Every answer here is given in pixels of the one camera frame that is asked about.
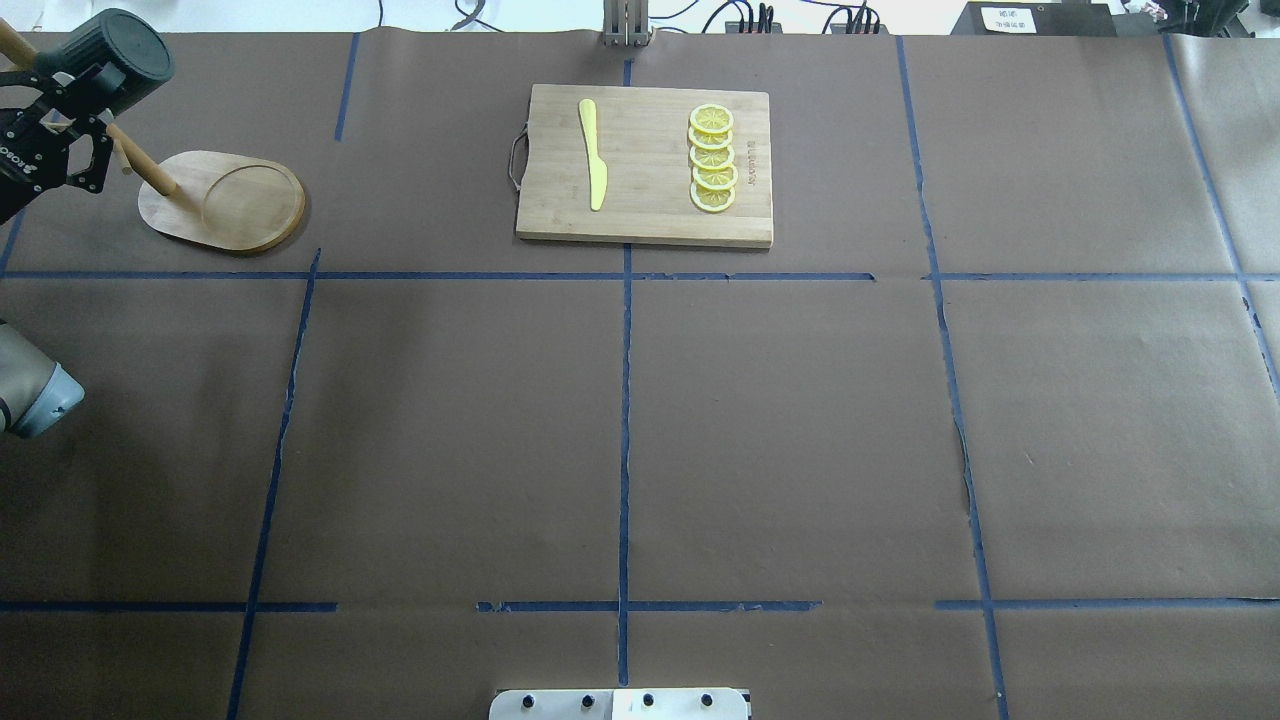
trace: metal handle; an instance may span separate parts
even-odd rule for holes
[[[520,192],[520,181],[516,179],[516,147],[520,145],[521,140],[525,141],[525,154],[527,155],[529,154],[527,122],[525,123],[525,127],[520,129],[520,135],[516,136],[516,140],[511,141],[511,155],[507,156],[507,177],[511,178],[511,186],[516,188],[517,193]],[[525,176],[521,174],[520,179],[525,179]]]

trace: metal bracket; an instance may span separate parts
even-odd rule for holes
[[[751,693],[733,688],[503,691],[489,720],[750,720]]]
[[[649,0],[604,0],[602,42],[644,47],[652,37]]]

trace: lemon slice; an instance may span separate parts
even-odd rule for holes
[[[699,210],[721,213],[733,204],[736,196],[732,187],[728,190],[707,190],[696,182],[691,182],[689,183],[689,197]]]
[[[733,127],[733,113],[714,102],[699,105],[694,108],[692,113],[689,113],[689,124],[698,132],[724,135]]]
[[[689,149],[689,161],[704,170],[719,170],[733,164],[733,147],[721,147],[719,150]]]
[[[703,190],[728,190],[737,184],[737,168],[730,165],[718,170],[704,170],[694,167],[694,182]]]
[[[728,147],[728,143],[733,142],[733,131],[728,131],[724,135],[707,135],[705,132],[689,128],[689,142],[694,147],[701,147],[703,150],[719,150],[721,147]]]

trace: logo on cutting board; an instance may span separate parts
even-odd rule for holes
[[[755,141],[746,141],[746,184],[755,184]]]

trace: blue tape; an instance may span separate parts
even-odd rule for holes
[[[1187,126],[1187,135],[1190,137],[1192,150],[1196,152],[1196,164],[1199,167],[1201,178],[1204,179],[1204,188],[1208,191],[1213,217],[1217,218],[1217,227],[1222,233],[1222,242],[1226,245],[1226,255],[1231,259],[1231,270],[1235,273],[1235,278],[1240,286],[1240,297],[1244,300],[1244,307],[1249,314],[1249,324],[1253,325],[1253,336],[1258,342],[1258,351],[1262,354],[1262,364],[1266,366],[1267,377],[1271,379],[1271,393],[1276,396],[1276,400],[1280,400],[1280,373],[1276,372],[1275,356],[1271,354],[1271,345],[1267,342],[1266,331],[1262,329],[1262,323],[1258,320],[1257,304],[1253,302],[1253,293],[1249,292],[1249,283],[1245,281],[1244,269],[1240,266],[1240,255],[1235,250],[1235,238],[1231,236],[1226,214],[1222,213],[1222,202],[1217,195],[1213,176],[1208,172],[1208,163],[1204,160],[1204,149],[1201,146],[1199,133],[1196,132],[1196,123],[1192,122],[1192,111],[1187,105],[1187,95],[1183,92],[1181,73],[1178,72],[1178,59],[1174,56],[1174,44],[1169,35],[1164,35],[1162,40],[1165,42],[1165,60],[1169,63],[1169,74],[1172,76],[1174,92],[1178,96],[1178,108],[1183,113],[1183,123]]]
[[[243,602],[0,602],[0,612],[244,612]],[[264,602],[259,612],[337,612],[337,602]]]
[[[236,715],[239,712],[241,691],[244,685],[244,667],[248,664],[248,648],[253,639],[253,616],[257,614],[257,596],[262,587],[262,569],[266,566],[266,546],[271,536],[271,516],[275,512],[275,497],[280,487],[280,469],[284,465],[284,438],[289,432],[289,420],[293,415],[293,398],[297,395],[298,359],[302,356],[302,340],[307,334],[307,319],[311,316],[311,299],[315,295],[319,268],[320,249],[316,249],[315,259],[311,260],[306,295],[302,296],[298,334],[293,341],[293,364],[289,366],[289,382],[284,391],[280,432],[275,438],[275,460],[271,462],[271,482],[266,489],[262,527],[257,536],[257,553],[253,556],[253,577],[248,587],[248,602],[244,609],[244,624],[241,629],[239,652],[236,656],[236,674],[232,678],[232,696],[227,706],[227,720],[236,720]]]
[[[631,243],[622,246],[622,445],[618,502],[618,687],[631,682],[628,667],[631,594]]]
[[[818,600],[630,600],[628,612],[809,612],[822,607]],[[618,603],[609,600],[477,602],[476,612],[617,612]]]
[[[612,600],[476,603],[477,612],[616,612],[617,610],[618,603]]]
[[[621,281],[622,273],[326,270],[323,281]]]
[[[637,281],[852,281],[876,282],[870,273],[635,273]]]
[[[13,279],[35,281],[305,281],[307,273],[269,270],[14,270]]]
[[[6,277],[5,269],[9,268],[9,256],[13,255],[13,246],[18,242],[18,233],[22,231],[22,219],[26,217],[27,209],[23,208],[13,217],[13,224],[9,225],[9,240],[5,241],[4,252],[0,254],[0,278]]]
[[[951,331],[947,328],[946,299],[942,295],[942,272],[938,268],[938,251],[933,241],[933,223],[924,202],[924,163],[920,159],[920,137],[915,128],[915,106],[911,101],[911,81],[906,65],[906,46],[902,37],[897,42],[897,64],[902,79],[902,102],[906,106],[906,129],[911,140],[911,161],[915,167],[915,188],[920,202],[920,223],[928,240],[929,279],[933,284],[933,302],[938,316],[938,333],[942,336],[942,359],[947,370],[947,391],[951,395],[951,415],[956,432],[960,434],[960,451],[964,456],[964,484],[969,493],[969,529],[973,536],[973,556],[978,569],[978,591],[982,594],[982,615],[987,628],[987,652],[991,660],[991,675],[996,687],[996,707],[1001,720],[1009,720],[1009,700],[1005,696],[1005,673],[1000,661],[1000,639],[996,634],[996,612],[991,603],[991,579],[987,575],[987,552],[982,542],[982,520],[978,516],[978,495],[973,483],[973,465],[969,457],[969,441],[965,433],[964,410],[960,406],[960,387],[956,380],[955,356],[951,352]]]
[[[1229,273],[941,273],[943,282],[1235,282]]]
[[[636,612],[809,612],[820,606],[818,600],[631,601]]]
[[[1276,607],[1280,598],[1275,597],[1108,597],[1108,598],[1052,598],[1052,600],[997,600],[992,602],[996,610],[1142,610],[1142,609],[1230,609],[1230,607]],[[940,600],[934,610],[961,612],[982,610],[978,600]]]
[[[356,55],[360,51],[360,33],[351,33],[351,53],[347,55],[347,78],[342,82],[342,102],[338,105],[338,124],[333,128],[334,142],[342,142],[347,127],[347,102],[351,100],[351,78],[356,74]]]

